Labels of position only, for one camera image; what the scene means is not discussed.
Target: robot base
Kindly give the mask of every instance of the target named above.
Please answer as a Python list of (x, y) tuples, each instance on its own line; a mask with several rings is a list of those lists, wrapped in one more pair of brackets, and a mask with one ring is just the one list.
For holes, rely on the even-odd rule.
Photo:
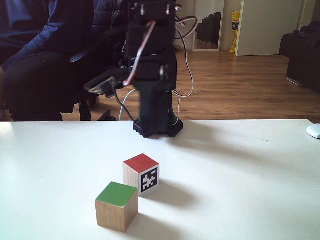
[[(168, 129), (166, 132), (159, 132), (153, 135), (168, 135), (170, 138), (174, 138), (183, 128), (184, 128), (184, 123), (179, 119), (176, 125), (168, 126)], [(148, 134), (148, 135), (145, 134), (143, 126), (139, 123), (138, 120), (133, 122), (133, 129), (146, 139), (151, 137), (152, 135), (152, 134)]]

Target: red-topped wooden block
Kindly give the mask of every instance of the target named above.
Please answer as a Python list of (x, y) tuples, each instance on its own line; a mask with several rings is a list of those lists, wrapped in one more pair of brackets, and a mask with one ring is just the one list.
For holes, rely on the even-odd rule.
[(160, 165), (141, 154), (123, 162), (123, 184), (138, 188), (141, 196), (159, 185)]

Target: yellow bag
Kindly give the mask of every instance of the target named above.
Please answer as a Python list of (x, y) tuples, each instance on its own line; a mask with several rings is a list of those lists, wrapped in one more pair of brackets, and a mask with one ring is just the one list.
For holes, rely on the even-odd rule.
[(239, 22), (240, 22), (240, 11), (234, 11), (232, 13), (233, 45), (230, 49), (230, 53), (236, 52)]

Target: computer mouse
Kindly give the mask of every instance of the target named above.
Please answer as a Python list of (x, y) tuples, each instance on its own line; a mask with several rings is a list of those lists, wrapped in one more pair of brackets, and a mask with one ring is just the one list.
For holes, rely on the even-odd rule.
[(316, 139), (320, 139), (320, 124), (313, 124), (306, 129), (306, 132)]

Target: armrest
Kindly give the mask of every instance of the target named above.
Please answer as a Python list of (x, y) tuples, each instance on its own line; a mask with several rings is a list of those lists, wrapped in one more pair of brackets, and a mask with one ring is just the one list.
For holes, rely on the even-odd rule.
[(79, 60), (81, 60), (82, 58), (84, 58), (85, 56), (89, 55), (90, 53), (92, 53), (94, 50), (96, 50), (98, 47), (100, 47), (102, 44), (104, 44), (107, 40), (111, 39), (112, 37), (125, 33), (128, 29), (128, 26), (123, 25), (123, 26), (118, 26), (115, 28), (112, 28), (108, 31), (105, 31), (103, 33), (103, 35), (95, 42), (93, 43), (91, 46), (83, 49), (82, 51), (78, 52), (77, 54), (73, 55), (70, 58), (70, 62), (71, 63), (75, 63)]

